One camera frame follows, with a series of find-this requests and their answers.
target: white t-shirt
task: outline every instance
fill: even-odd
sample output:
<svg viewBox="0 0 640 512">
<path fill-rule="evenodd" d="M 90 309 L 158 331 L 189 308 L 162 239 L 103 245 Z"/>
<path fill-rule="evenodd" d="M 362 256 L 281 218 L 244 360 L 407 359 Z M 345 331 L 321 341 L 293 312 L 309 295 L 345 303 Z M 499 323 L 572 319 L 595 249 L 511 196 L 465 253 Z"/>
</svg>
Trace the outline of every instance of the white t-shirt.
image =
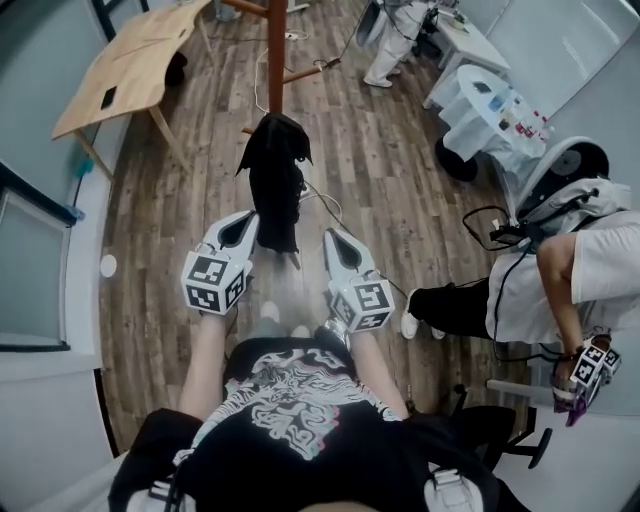
<svg viewBox="0 0 640 512">
<path fill-rule="evenodd" d="M 521 254 L 501 256 L 491 269 L 485 325 L 492 338 L 502 279 Z M 615 213 L 577 233 L 571 296 L 584 339 L 640 324 L 640 212 Z M 496 338 L 561 341 L 534 255 L 525 256 L 507 277 Z"/>
</svg>

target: white robotic gripper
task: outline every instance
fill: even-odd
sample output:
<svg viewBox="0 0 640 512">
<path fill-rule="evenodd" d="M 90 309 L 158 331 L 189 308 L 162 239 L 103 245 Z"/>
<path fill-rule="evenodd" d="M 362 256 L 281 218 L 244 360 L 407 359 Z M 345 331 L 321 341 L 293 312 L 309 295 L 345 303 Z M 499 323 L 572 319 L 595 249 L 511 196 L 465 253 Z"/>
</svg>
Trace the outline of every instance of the white robotic gripper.
<svg viewBox="0 0 640 512">
<path fill-rule="evenodd" d="M 325 231 L 323 245 L 331 311 L 350 333 L 384 326 L 395 304 L 389 281 L 380 277 L 369 249 L 337 229 Z"/>
<path fill-rule="evenodd" d="M 254 211 L 234 213 L 211 225 L 204 240 L 190 251 L 181 283 L 187 306 L 225 315 L 247 289 L 249 260 L 260 217 Z"/>
</svg>

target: white sneaker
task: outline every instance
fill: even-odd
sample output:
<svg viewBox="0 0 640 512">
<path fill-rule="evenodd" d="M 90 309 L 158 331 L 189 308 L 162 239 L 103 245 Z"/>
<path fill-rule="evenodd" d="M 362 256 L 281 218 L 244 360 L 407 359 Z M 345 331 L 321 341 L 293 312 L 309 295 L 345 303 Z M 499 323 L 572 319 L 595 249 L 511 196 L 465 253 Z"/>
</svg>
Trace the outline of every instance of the white sneaker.
<svg viewBox="0 0 640 512">
<path fill-rule="evenodd" d="M 292 338 L 311 338 L 311 331 L 306 325 L 299 325 L 291 332 Z"/>
<path fill-rule="evenodd" d="M 260 308 L 260 318 L 271 318 L 275 323 L 280 323 L 280 310 L 275 302 L 268 300 Z"/>
<path fill-rule="evenodd" d="M 373 80 L 370 80 L 366 76 L 364 77 L 364 83 L 367 85 L 372 85 L 373 87 L 383 87 L 384 89 L 388 89 L 393 85 L 393 82 L 391 82 L 390 80 L 387 80 L 386 78 L 384 80 L 381 80 L 380 82 L 374 82 Z"/>
<path fill-rule="evenodd" d="M 444 337 L 447 335 L 447 333 L 444 332 L 444 331 L 439 331 L 435 327 L 432 327 L 431 328 L 431 335 L 434 337 L 434 339 L 441 340 L 441 339 L 444 339 Z"/>
<path fill-rule="evenodd" d="M 409 292 L 409 298 L 407 299 L 407 305 L 404 307 L 404 312 L 402 313 L 402 318 L 400 319 L 400 332 L 402 336 L 404 336 L 407 340 L 412 340 L 415 338 L 416 333 L 418 332 L 418 327 L 420 327 L 420 320 L 418 320 L 415 316 L 409 313 L 409 304 L 411 304 L 411 296 L 417 290 L 411 290 Z"/>
</svg>

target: wooden floor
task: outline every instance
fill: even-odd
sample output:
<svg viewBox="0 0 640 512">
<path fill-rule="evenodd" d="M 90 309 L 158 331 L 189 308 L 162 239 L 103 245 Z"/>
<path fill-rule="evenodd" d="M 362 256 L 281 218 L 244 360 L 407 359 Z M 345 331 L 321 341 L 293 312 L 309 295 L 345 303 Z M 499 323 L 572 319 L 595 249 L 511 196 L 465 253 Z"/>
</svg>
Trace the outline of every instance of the wooden floor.
<svg viewBox="0 0 640 512">
<path fill-rule="evenodd" d="M 312 0 L 306 11 L 289 15 L 288 27 L 309 38 L 288 43 L 287 66 L 298 71 L 342 52 L 364 3 Z M 193 171 L 181 171 L 146 114 L 133 117 L 116 170 L 103 251 L 117 258 L 118 271 L 102 281 L 100 300 L 103 380 L 121 450 L 148 413 L 175 405 L 183 383 L 199 322 L 180 290 L 187 252 L 212 222 L 253 206 L 248 174 L 234 175 L 248 140 L 241 129 L 256 126 L 263 115 L 253 89 L 266 22 L 244 15 L 228 24 L 209 20 L 207 28 L 216 64 L 202 41 L 192 38 L 183 49 L 187 79 L 162 104 Z M 475 182 L 463 184 L 435 163 L 432 148 L 443 128 L 434 112 L 421 107 L 439 73 L 430 61 L 412 57 L 393 88 L 383 90 L 362 82 L 373 56 L 352 44 L 342 65 L 286 86 L 284 111 L 311 139 L 308 179 L 342 205 L 344 223 L 405 291 L 486 276 L 492 256 L 464 231 L 461 218 L 501 202 L 492 173 L 483 169 Z M 265 62 L 257 93 L 266 106 Z M 256 251 L 255 280 L 241 299 L 230 346 L 248 333 L 267 298 L 280 305 L 291 327 L 315 327 L 326 319 L 320 243 L 335 223 L 317 198 L 300 211 L 302 271 L 274 253 Z M 404 300 L 399 294 L 395 300 L 398 312 L 376 335 L 401 392 L 406 396 L 410 385 L 419 410 L 448 412 L 459 382 L 469 387 L 469 404 L 496 403 L 484 388 L 488 378 L 524 378 L 523 365 L 498 366 L 485 341 L 438 342 L 421 327 L 407 342 L 399 335 Z M 524 411 L 522 402 L 516 405 Z"/>
</svg>

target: black cloth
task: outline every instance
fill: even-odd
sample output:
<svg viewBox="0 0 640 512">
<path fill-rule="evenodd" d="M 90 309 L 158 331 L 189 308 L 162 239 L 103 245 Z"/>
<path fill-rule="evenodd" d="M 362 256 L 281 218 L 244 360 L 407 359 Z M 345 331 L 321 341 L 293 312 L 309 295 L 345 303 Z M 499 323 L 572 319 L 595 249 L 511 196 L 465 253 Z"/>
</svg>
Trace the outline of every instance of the black cloth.
<svg viewBox="0 0 640 512">
<path fill-rule="evenodd" d="M 295 161 L 311 162 L 309 137 L 283 114 L 265 115 L 249 139 L 236 176 L 249 169 L 249 183 L 260 214 L 258 243 L 277 252 L 297 252 L 295 224 L 304 177 Z"/>
<path fill-rule="evenodd" d="M 418 415 L 392 421 L 393 413 L 373 395 L 353 398 L 354 390 L 366 390 L 354 378 L 348 351 L 326 331 L 312 340 L 240 344 L 225 372 L 227 398 L 216 411 L 224 419 L 183 462 L 177 488 L 195 499 L 198 510 L 260 510 L 272 502 L 271 508 L 287 512 L 356 501 L 380 512 L 426 511 L 423 489 L 431 461 L 458 468 L 475 482 L 486 512 L 526 510 L 498 508 L 500 482 L 462 446 L 449 419 Z M 275 393 L 265 395 L 269 386 Z M 307 396 L 314 390 L 327 399 L 329 423 L 322 421 L 327 404 Z M 251 397 L 259 399 L 249 402 Z M 336 397 L 351 398 L 337 403 Z M 252 405 L 241 407 L 239 399 Z M 114 480 L 111 510 L 125 510 L 133 492 L 169 477 L 174 455 L 191 446 L 201 425 L 165 409 L 149 415 Z M 328 428 L 316 442 L 322 425 Z"/>
<path fill-rule="evenodd" d="M 463 409 L 451 418 L 460 443 L 468 450 L 484 447 L 482 462 L 493 471 L 511 439 L 516 411 L 508 407 L 484 405 Z"/>
<path fill-rule="evenodd" d="M 488 278 L 460 288 L 420 288 L 411 296 L 409 313 L 448 334 L 491 339 L 485 325 L 488 300 Z"/>
</svg>

